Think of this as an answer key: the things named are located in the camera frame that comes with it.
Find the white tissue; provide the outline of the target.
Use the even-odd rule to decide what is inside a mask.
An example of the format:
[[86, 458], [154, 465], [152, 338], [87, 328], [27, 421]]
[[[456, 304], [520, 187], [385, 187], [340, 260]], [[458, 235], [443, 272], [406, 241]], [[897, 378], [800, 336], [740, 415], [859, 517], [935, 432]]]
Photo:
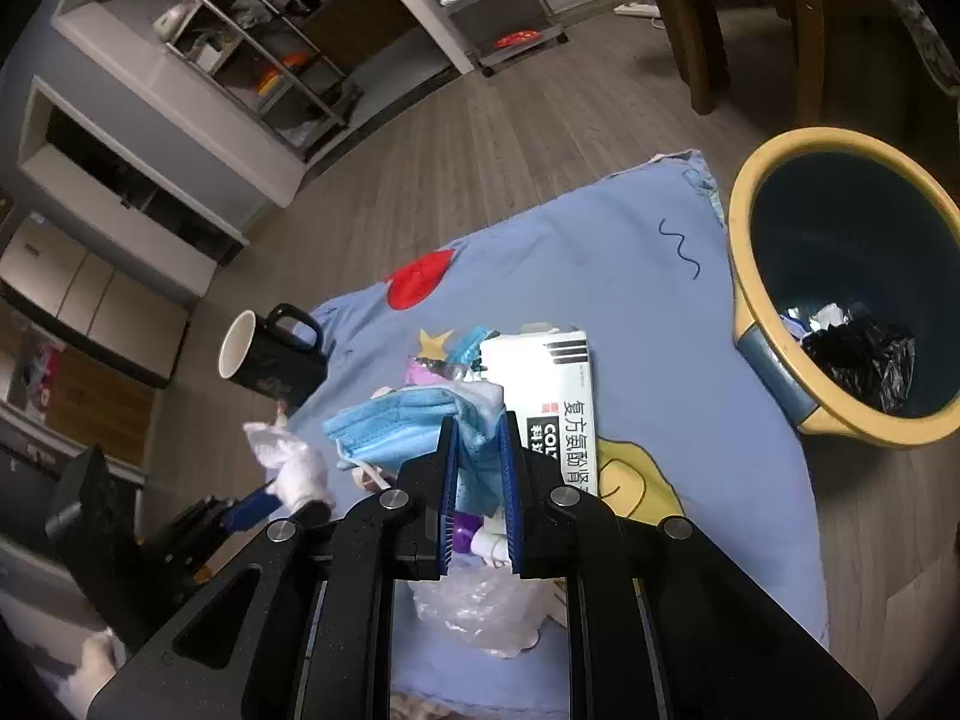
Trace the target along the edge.
[[308, 504], [335, 505], [327, 486], [327, 466], [313, 447], [286, 429], [286, 422], [245, 422], [247, 444], [260, 465], [272, 472], [267, 489], [296, 514]]

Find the light blue face mask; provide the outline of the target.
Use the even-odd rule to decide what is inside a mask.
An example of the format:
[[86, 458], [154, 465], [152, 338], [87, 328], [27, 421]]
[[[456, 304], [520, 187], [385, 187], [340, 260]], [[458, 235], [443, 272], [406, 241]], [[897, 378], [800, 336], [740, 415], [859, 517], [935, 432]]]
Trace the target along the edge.
[[343, 461], [398, 468], [438, 449], [441, 426], [454, 419], [459, 433], [455, 507], [493, 515], [503, 505], [498, 426], [505, 395], [496, 383], [409, 385], [350, 406], [322, 423]]

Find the black plastic bag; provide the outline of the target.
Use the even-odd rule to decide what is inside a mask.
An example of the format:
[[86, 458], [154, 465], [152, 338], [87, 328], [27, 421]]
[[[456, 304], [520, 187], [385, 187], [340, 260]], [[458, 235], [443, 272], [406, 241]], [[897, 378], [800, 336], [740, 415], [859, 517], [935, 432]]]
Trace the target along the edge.
[[905, 328], [854, 317], [812, 332], [800, 346], [833, 383], [874, 410], [895, 415], [910, 398], [916, 338]]

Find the yellow-rimmed teal trash bin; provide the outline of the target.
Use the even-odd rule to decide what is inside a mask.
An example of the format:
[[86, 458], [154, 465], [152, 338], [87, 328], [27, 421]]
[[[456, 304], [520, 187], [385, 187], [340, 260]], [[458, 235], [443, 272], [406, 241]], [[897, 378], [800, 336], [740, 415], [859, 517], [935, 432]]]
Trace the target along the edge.
[[[864, 133], [796, 128], [755, 149], [732, 187], [734, 341], [789, 422], [887, 447], [958, 429], [958, 206], [923, 166]], [[839, 387], [784, 323], [838, 305], [916, 341], [887, 415]]]

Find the dark blue ceramic mug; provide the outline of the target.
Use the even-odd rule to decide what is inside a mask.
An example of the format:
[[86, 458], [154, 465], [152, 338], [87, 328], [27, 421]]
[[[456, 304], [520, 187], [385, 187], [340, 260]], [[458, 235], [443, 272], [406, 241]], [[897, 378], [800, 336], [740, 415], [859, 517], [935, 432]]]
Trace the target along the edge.
[[267, 317], [245, 309], [223, 337], [217, 369], [223, 380], [297, 410], [327, 379], [324, 332], [308, 312], [286, 302]]

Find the clear plastic film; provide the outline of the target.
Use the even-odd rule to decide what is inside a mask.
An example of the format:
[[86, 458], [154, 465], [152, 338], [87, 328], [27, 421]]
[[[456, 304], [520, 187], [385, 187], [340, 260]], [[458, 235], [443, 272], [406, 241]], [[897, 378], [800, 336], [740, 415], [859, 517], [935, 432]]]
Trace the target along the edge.
[[566, 606], [550, 580], [524, 580], [508, 567], [454, 566], [436, 582], [410, 582], [416, 616], [446, 639], [496, 658], [539, 644], [549, 619], [566, 624]]

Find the purple small packet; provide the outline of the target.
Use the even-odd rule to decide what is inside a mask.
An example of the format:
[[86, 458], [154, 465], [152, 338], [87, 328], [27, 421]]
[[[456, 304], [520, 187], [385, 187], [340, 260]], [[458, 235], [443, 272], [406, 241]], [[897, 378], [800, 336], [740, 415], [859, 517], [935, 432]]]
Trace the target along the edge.
[[485, 527], [483, 517], [466, 514], [466, 512], [455, 512], [452, 549], [457, 554], [473, 554], [483, 559], [491, 559], [496, 541], [498, 541], [498, 535]]

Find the purple snack wrapper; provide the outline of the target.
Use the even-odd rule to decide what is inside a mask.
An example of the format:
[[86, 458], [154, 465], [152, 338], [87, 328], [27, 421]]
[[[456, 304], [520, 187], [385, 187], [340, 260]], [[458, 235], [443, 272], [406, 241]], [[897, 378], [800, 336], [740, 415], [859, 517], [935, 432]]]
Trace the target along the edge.
[[405, 367], [407, 385], [444, 385], [451, 382], [477, 382], [480, 372], [462, 362], [440, 361], [431, 358], [409, 358]]

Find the teal foil packet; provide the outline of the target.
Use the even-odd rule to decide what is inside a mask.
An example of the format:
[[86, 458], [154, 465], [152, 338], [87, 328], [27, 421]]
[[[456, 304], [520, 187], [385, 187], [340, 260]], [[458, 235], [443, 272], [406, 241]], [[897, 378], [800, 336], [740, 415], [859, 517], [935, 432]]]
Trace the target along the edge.
[[466, 369], [475, 369], [480, 362], [480, 344], [490, 338], [498, 337], [500, 332], [485, 325], [477, 325], [469, 330], [449, 351], [446, 362], [451, 366], [465, 367]]

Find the white medicine box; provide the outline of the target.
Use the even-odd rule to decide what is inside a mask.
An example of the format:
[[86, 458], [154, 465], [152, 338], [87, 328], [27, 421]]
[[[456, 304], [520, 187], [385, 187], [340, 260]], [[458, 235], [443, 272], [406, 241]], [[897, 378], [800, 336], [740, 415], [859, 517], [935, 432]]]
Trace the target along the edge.
[[599, 492], [596, 411], [583, 330], [496, 335], [480, 343], [488, 382], [503, 388], [526, 449], [558, 461], [563, 483]]

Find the light blue cartoon cloth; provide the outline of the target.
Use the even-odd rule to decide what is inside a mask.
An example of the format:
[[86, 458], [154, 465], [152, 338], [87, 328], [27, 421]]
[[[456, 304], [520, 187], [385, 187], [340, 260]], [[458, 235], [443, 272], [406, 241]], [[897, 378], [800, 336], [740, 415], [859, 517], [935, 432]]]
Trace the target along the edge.
[[669, 715], [817, 718], [830, 663], [814, 493], [800, 442], [731, 338], [732, 281], [713, 176], [662, 156], [449, 245], [426, 298], [384, 284], [316, 309], [331, 373], [299, 432], [396, 383], [420, 332], [543, 320], [583, 332], [602, 449], [644, 460], [726, 554], [698, 569], [701, 605], [675, 600]]

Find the small white tissue wad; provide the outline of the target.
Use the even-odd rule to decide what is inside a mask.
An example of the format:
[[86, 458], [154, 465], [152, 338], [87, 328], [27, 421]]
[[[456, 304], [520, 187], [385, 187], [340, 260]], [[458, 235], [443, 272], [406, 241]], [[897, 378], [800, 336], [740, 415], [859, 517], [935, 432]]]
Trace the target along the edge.
[[866, 309], [861, 304], [841, 307], [836, 302], [830, 302], [814, 312], [800, 309], [800, 307], [788, 307], [779, 314], [779, 318], [789, 335], [794, 340], [802, 341], [812, 333], [827, 332], [830, 328], [841, 327], [854, 319], [859, 319], [864, 314]]

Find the metal kitchen storage rack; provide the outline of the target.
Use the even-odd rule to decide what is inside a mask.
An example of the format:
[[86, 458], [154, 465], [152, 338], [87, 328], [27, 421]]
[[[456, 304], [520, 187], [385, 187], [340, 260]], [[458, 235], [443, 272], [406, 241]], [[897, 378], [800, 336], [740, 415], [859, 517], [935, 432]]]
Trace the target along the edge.
[[359, 87], [274, 0], [182, 0], [153, 31], [298, 160], [350, 125]]

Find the white power strip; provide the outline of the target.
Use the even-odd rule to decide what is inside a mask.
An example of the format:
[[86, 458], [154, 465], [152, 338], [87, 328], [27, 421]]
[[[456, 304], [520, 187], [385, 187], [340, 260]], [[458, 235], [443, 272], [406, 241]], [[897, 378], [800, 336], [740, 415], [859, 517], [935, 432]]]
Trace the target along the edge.
[[619, 16], [631, 16], [631, 18], [647, 18], [648, 20], [657, 20], [661, 16], [661, 10], [658, 5], [640, 4], [640, 2], [631, 2], [631, 4], [617, 5], [613, 13]]

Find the white wall cabinet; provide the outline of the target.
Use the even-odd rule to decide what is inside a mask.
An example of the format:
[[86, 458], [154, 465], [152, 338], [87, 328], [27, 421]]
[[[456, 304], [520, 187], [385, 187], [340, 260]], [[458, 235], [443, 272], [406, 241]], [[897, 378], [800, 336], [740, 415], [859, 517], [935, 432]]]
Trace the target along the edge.
[[2, 289], [87, 355], [171, 382], [190, 309], [244, 236], [32, 78], [2, 104], [2, 185], [25, 204]]

